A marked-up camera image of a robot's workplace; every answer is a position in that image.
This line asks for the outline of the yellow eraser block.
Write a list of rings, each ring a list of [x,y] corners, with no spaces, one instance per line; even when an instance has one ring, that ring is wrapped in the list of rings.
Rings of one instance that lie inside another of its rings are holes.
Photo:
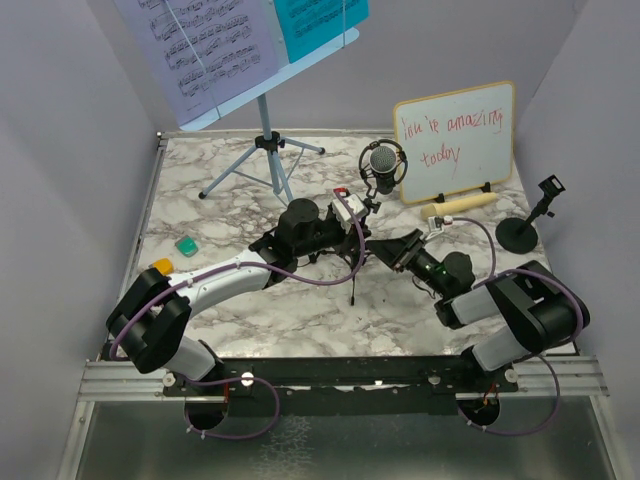
[[[160,274],[168,276],[174,272],[174,265],[168,258],[161,258],[151,264]]]

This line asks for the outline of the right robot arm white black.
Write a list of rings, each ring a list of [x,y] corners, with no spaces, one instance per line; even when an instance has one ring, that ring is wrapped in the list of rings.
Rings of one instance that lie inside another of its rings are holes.
[[[435,292],[440,322],[462,329],[489,317],[505,325],[468,348],[459,367],[461,383],[481,391],[496,371],[517,360],[571,343],[589,325],[584,302],[541,263],[530,261],[474,284],[471,257],[459,251],[438,260],[425,249],[422,232],[389,240],[370,240],[366,248],[394,271],[409,271]]]

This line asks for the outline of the lilac sheet music page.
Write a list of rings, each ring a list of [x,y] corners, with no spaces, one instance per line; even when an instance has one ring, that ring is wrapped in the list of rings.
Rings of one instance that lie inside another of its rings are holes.
[[[184,125],[279,69],[260,1],[115,3]]]

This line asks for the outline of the cream toy microphone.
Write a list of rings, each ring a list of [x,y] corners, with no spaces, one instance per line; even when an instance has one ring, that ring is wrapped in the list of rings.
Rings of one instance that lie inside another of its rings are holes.
[[[431,203],[421,208],[420,216],[423,220],[435,216],[452,216],[456,213],[491,204],[497,198],[496,193],[488,192],[442,203]]]

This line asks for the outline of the light blue music stand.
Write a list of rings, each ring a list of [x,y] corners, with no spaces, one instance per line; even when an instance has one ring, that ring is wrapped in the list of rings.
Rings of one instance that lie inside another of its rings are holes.
[[[258,103],[262,134],[254,139],[254,144],[249,147],[244,154],[242,154],[230,167],[223,171],[210,185],[205,187],[199,193],[199,197],[201,199],[206,198],[208,194],[211,193],[211,191],[213,191],[214,188],[222,183],[229,175],[242,175],[243,173],[239,170],[239,167],[258,150],[263,150],[266,154],[271,180],[267,182],[254,176],[249,176],[248,178],[254,182],[271,188],[275,196],[285,194],[286,198],[282,201],[283,204],[288,204],[288,202],[293,199],[293,194],[289,185],[289,178],[296,167],[292,166],[290,170],[286,171],[282,166],[279,150],[284,148],[286,145],[291,144],[298,147],[302,152],[310,150],[322,155],[325,153],[325,149],[320,146],[311,145],[283,136],[279,132],[273,130],[270,123],[266,93],[290,78],[307,70],[311,66],[319,63],[321,60],[338,52],[347,45],[353,43],[358,37],[359,31],[357,29],[344,28],[338,36],[311,50],[298,60],[290,62],[288,60],[288,50],[282,36],[282,31],[280,28],[277,28],[274,33],[269,35],[267,41],[267,44],[273,51],[277,71],[264,81],[252,86],[229,100],[221,104],[214,104],[212,109],[180,126],[180,129],[186,132],[200,131],[204,129],[204,127],[222,119],[223,116],[248,104],[251,100],[255,100]],[[206,93],[211,91],[211,83],[219,77],[219,73],[222,71],[222,68],[226,63],[231,62],[233,64],[233,68],[240,71],[246,67],[256,64],[262,51],[262,48],[258,46],[257,43],[251,42],[239,53],[225,54],[221,61],[216,61],[214,65],[210,67],[205,64],[203,60],[205,54],[209,51],[209,47],[216,43],[216,40],[205,41],[200,38],[196,39],[196,41],[192,41],[187,35],[185,35],[181,40],[181,44],[191,49],[193,59],[199,63],[199,69],[202,71],[200,78],[204,81],[200,86],[200,89]]]

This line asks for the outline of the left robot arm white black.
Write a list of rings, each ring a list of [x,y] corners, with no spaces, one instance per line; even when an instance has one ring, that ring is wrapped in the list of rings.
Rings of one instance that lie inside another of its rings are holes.
[[[230,260],[183,274],[152,267],[131,284],[109,315],[112,361],[131,361],[139,373],[164,368],[186,378],[206,395],[220,385],[222,362],[203,341],[185,335],[203,311],[241,294],[260,291],[287,278],[300,281],[298,261],[333,253],[347,259],[353,278],[365,259],[365,221],[371,200],[342,189],[324,217],[309,199],[291,201],[277,225]]]

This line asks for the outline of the cyan sheet music page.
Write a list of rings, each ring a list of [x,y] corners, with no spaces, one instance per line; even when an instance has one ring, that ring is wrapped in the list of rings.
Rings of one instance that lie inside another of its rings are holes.
[[[367,0],[277,0],[274,7],[290,63],[341,36],[369,16]]]

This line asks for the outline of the black round-base mic stand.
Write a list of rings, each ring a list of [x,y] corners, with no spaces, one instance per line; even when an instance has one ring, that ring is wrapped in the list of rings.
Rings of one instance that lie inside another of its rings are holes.
[[[538,184],[543,192],[542,198],[526,219],[510,217],[502,220],[496,227],[495,236],[498,243],[507,251],[524,255],[535,249],[538,234],[533,222],[540,216],[554,217],[550,211],[552,201],[565,191],[564,185],[556,175],[551,175]]]

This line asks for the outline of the green eraser block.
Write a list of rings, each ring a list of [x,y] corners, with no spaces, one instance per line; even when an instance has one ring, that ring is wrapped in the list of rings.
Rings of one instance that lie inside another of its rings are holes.
[[[175,242],[176,249],[186,258],[191,258],[199,251],[199,247],[191,236],[183,236]]]

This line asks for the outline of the whiteboard with yellow frame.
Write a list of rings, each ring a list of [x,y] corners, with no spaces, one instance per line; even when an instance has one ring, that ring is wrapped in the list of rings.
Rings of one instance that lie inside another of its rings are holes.
[[[502,183],[513,170],[515,85],[502,81],[398,103],[406,205]]]

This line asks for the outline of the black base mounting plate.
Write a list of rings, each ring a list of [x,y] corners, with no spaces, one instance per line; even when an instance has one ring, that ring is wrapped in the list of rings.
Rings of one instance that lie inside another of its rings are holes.
[[[224,376],[268,381],[285,416],[455,415],[456,396],[518,390],[502,367],[484,373],[461,356],[227,358]]]

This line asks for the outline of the black studio microphone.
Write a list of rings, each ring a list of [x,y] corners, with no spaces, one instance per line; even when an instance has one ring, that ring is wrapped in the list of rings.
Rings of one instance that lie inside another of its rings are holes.
[[[358,171],[367,187],[363,203],[369,213],[377,213],[381,203],[375,201],[376,196],[391,194],[406,176],[407,155],[402,146],[394,140],[375,140],[361,151]]]

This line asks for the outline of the aluminium rail frame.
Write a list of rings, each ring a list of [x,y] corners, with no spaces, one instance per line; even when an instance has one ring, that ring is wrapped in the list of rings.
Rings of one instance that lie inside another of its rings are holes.
[[[194,234],[200,252],[173,258],[177,271],[227,261],[277,223],[284,207],[270,192],[231,176],[198,200],[201,184],[217,176],[249,146],[249,133],[164,134],[129,263],[122,296],[134,277],[157,258],[172,256],[174,237]],[[362,148],[392,132],[294,132],[326,147],[302,158],[292,190],[324,210],[334,186],[364,196],[357,171]],[[221,303],[190,322],[186,333],[204,338],[221,357],[387,357],[458,353],[484,340],[502,323],[489,319],[470,333],[445,330],[434,303],[411,275],[395,275],[369,259],[351,282],[324,288],[286,281],[263,292]],[[59,479],[616,479],[591,393],[606,390],[595,357],[547,355],[561,385],[559,413],[538,433],[520,437],[482,433],[458,413],[285,416],[258,438],[227,441],[186,432],[185,402],[213,409],[223,398],[166,397],[164,369],[147,375],[130,362],[88,362],[81,380],[72,436]]]

